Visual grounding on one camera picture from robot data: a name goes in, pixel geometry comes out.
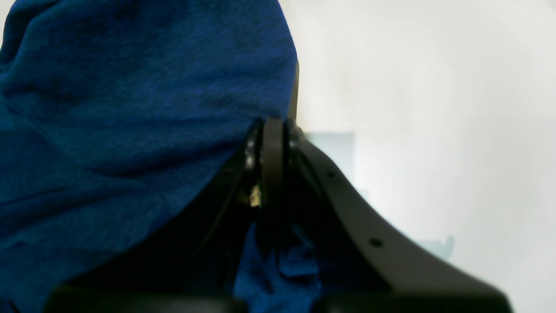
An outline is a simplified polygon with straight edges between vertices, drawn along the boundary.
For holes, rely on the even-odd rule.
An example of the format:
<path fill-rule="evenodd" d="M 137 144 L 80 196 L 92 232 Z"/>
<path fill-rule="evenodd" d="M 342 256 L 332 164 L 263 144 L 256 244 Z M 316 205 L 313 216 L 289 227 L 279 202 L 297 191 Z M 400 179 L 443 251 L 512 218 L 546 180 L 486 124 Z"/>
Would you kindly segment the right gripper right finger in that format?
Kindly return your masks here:
<path fill-rule="evenodd" d="M 325 291 L 314 313 L 510 313 L 507 297 L 391 226 L 332 160 L 285 125 L 289 216 L 315 245 Z"/>

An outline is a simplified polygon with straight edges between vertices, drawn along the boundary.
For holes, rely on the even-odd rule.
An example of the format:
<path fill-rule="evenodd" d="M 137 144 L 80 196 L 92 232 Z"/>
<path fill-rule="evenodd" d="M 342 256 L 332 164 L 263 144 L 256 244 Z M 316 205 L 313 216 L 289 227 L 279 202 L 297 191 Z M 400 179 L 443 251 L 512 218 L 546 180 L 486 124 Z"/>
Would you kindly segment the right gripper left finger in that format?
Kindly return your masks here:
<path fill-rule="evenodd" d="M 280 221 L 285 168 L 281 119 L 256 121 L 206 188 L 135 247 L 57 287 L 48 313 L 245 313 L 231 297 L 256 219 Z"/>

